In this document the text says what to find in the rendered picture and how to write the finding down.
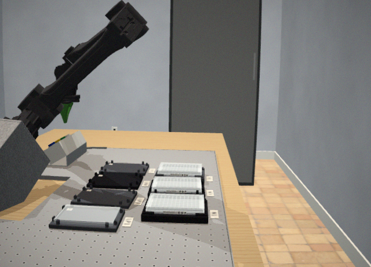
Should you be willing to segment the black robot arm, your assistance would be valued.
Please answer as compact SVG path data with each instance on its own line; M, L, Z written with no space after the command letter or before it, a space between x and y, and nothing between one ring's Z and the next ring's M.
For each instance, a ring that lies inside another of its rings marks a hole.
M38 84L19 104L19 116L35 140L39 128L46 128L62 111L62 99L72 91L76 95L78 84L108 56L141 38L149 28L147 21L129 3L119 1L105 15L110 22L92 39L70 46L64 53L65 61L54 70L56 81L45 88Z

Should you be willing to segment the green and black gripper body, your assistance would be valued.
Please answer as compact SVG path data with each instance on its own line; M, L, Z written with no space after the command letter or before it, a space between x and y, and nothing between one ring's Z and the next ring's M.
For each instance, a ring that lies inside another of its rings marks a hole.
M77 99L78 98L78 99ZM72 96L72 91L70 91L61 101L62 104L69 104L69 103L78 103L80 99L80 95Z

